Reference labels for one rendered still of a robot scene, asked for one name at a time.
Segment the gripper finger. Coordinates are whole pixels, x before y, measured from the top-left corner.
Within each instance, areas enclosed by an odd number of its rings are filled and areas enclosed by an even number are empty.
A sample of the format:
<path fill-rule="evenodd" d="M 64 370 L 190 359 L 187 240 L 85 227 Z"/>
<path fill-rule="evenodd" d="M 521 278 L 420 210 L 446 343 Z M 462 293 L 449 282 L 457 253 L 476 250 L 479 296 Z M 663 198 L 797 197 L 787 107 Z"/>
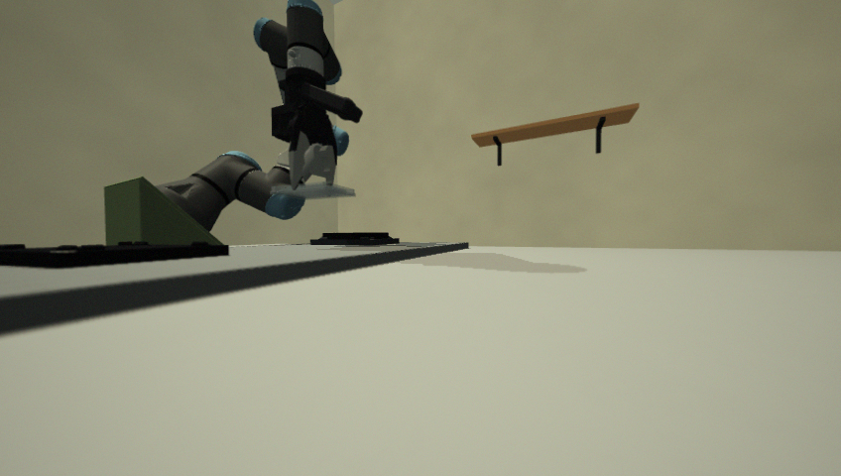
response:
<path fill-rule="evenodd" d="M 337 165 L 337 145 L 333 134 L 329 140 L 325 140 L 322 147 L 316 145 L 313 148 L 314 160 L 308 168 L 312 175 L 326 178 L 327 182 L 333 183 L 335 168 Z"/>
<path fill-rule="evenodd" d="M 277 158 L 278 165 L 290 168 L 290 179 L 293 190 L 296 190 L 303 177 L 304 154 L 309 148 L 309 141 L 305 134 L 306 130 L 302 120 L 302 113 L 300 111 L 295 112 L 294 119 L 289 122 L 291 144 Z M 288 155 L 288 153 L 290 154 Z"/>

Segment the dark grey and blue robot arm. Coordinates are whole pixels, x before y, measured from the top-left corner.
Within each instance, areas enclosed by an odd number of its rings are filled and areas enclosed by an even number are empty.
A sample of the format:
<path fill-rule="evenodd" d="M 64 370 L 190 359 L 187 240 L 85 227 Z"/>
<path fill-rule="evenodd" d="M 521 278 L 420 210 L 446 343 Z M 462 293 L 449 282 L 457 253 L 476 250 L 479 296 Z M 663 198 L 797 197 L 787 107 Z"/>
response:
<path fill-rule="evenodd" d="M 267 18 L 258 19 L 254 39 L 268 53 L 278 85 L 286 79 L 286 70 L 295 66 L 320 73 L 326 85 L 335 84 L 342 75 L 340 62 L 323 31 L 322 12 L 313 0 L 289 0 L 286 27 Z M 306 82 L 300 95 L 343 120 L 358 123 L 363 114 L 350 98 Z M 348 148 L 349 136 L 335 125 L 332 129 L 337 156 L 341 156 Z M 293 218 L 305 200 L 270 194 L 271 186 L 288 184 L 289 168 L 276 165 L 266 174 L 248 155 L 231 151 L 188 178 L 155 187 L 210 232 L 222 209 L 234 199 L 279 219 Z"/>

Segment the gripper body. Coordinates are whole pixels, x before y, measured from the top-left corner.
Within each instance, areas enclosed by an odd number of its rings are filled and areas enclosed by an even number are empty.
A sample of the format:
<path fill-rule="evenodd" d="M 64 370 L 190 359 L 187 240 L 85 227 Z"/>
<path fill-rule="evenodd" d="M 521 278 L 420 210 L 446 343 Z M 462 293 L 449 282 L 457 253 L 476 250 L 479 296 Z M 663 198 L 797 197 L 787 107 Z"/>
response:
<path fill-rule="evenodd" d="M 323 144 L 324 140 L 329 140 L 332 136 L 329 115 L 325 109 L 300 95 L 305 82 L 326 90 L 325 78 L 306 67 L 295 66 L 287 69 L 286 79 L 279 81 L 279 89 L 285 92 L 285 105 L 272 108 L 272 136 L 289 143 L 289 121 L 294 118 L 296 111 L 300 111 L 303 113 L 302 120 L 307 129 L 305 134 L 307 138 L 311 138 L 308 139 L 310 145 Z"/>

